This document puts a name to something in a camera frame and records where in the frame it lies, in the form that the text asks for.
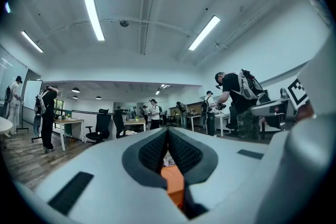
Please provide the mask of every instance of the wooden floor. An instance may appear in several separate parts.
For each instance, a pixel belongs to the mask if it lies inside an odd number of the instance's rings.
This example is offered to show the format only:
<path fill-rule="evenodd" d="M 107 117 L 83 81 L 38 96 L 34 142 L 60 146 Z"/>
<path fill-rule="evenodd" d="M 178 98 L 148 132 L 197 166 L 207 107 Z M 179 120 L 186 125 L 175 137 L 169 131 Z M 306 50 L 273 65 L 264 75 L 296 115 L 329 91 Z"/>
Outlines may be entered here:
<path fill-rule="evenodd" d="M 18 131 L 10 138 L 1 135 L 1 152 L 13 179 L 34 189 L 48 174 L 71 160 L 92 144 L 64 139 L 66 151 L 61 147 L 60 136 L 53 134 L 51 142 L 55 150 L 44 153 L 42 139 L 31 142 L 33 126 L 27 124 L 29 132 Z"/>

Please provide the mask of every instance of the person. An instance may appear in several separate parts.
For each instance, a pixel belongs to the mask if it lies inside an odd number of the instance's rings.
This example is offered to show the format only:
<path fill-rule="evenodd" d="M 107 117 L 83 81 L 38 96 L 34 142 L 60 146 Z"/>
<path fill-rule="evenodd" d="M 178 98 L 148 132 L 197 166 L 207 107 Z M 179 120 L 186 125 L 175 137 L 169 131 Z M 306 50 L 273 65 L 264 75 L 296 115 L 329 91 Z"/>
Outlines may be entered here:
<path fill-rule="evenodd" d="M 158 103 L 155 99 L 151 100 L 152 105 L 152 123 L 151 123 L 151 130 L 160 128 L 160 108 Z"/>
<path fill-rule="evenodd" d="M 208 102 L 211 109 L 207 112 L 207 121 L 206 126 L 208 130 L 208 135 L 214 136 L 215 135 L 215 102 L 212 98 L 213 93 L 211 91 L 206 92 L 206 97 L 204 98 L 204 101 Z"/>
<path fill-rule="evenodd" d="M 60 90 L 53 86 L 47 86 L 46 89 L 41 93 L 44 106 L 46 108 L 45 113 L 42 115 L 42 130 L 41 137 L 43 142 L 43 148 L 46 153 L 54 150 L 54 146 L 51 143 L 51 134 L 53 133 L 54 124 L 54 99 L 59 94 Z"/>
<path fill-rule="evenodd" d="M 167 125 L 167 114 L 168 114 L 167 110 L 162 114 L 163 125 Z"/>
<path fill-rule="evenodd" d="M 10 84 L 10 95 L 8 98 L 8 105 L 7 105 L 7 119 L 12 122 L 13 127 L 10 129 L 9 133 L 7 134 L 8 137 L 11 136 L 11 134 L 16 133 L 15 132 L 15 117 L 16 117 L 16 110 L 19 107 L 19 102 L 21 101 L 21 97 L 18 96 L 18 90 L 17 88 L 19 87 L 19 84 L 22 83 L 21 76 L 17 76 L 16 80 Z"/>
<path fill-rule="evenodd" d="M 187 129 L 187 113 L 189 113 L 189 108 L 181 102 L 177 102 L 176 107 L 180 110 L 181 128 Z"/>
<path fill-rule="evenodd" d="M 238 135 L 240 138 L 260 139 L 259 117 L 251 113 L 251 108 L 257 104 L 257 99 L 247 100 L 240 95 L 238 75 L 235 73 L 219 72 L 215 75 L 216 82 L 223 86 L 222 96 L 217 105 L 225 103 L 229 96 L 232 98 L 234 108 L 237 111 Z"/>
<path fill-rule="evenodd" d="M 143 108 L 143 116 L 144 116 L 144 118 L 145 118 L 145 121 L 146 121 L 146 128 L 148 128 L 148 110 L 147 110 L 147 107 L 148 106 L 143 106 L 142 108 Z"/>

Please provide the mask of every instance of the baseball cap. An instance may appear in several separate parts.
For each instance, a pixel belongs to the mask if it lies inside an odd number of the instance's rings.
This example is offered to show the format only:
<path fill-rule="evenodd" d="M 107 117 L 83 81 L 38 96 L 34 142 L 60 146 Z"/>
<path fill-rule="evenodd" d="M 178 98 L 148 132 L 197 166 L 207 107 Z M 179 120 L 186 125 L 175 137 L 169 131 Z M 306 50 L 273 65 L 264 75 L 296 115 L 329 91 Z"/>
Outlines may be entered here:
<path fill-rule="evenodd" d="M 17 76 L 16 81 L 19 81 L 20 83 L 22 83 L 22 78 L 21 78 L 21 76 Z"/>

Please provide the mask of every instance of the black shirt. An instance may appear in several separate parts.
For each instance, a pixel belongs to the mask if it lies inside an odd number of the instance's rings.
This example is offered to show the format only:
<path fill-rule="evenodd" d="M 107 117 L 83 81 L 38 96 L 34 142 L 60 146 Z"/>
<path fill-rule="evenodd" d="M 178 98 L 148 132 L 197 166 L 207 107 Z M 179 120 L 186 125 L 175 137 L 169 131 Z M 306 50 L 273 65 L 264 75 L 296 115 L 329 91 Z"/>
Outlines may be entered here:
<path fill-rule="evenodd" d="M 254 106 L 257 104 L 257 99 L 255 100 L 247 100 L 242 95 L 233 92 L 240 91 L 239 88 L 239 82 L 238 82 L 238 75 L 236 74 L 227 74 L 223 78 L 223 92 L 230 92 L 230 96 L 232 98 L 233 106 L 237 110 L 237 113 L 243 113 L 247 109 L 249 109 L 251 106 Z"/>
<path fill-rule="evenodd" d="M 44 103 L 44 106 L 46 107 L 46 112 L 44 115 L 55 117 L 54 98 L 56 98 L 56 96 L 57 96 L 57 92 L 55 91 L 49 91 L 45 96 L 43 96 L 43 103 Z"/>

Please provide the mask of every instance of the round table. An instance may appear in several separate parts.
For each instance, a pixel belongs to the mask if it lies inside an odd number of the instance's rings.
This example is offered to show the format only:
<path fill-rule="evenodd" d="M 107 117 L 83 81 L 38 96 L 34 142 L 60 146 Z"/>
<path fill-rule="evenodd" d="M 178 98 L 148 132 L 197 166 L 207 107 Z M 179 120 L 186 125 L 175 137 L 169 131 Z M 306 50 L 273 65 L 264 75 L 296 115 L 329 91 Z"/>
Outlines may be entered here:
<path fill-rule="evenodd" d="M 8 133 L 8 131 L 13 127 L 12 122 L 7 119 L 0 117 L 0 134 Z"/>

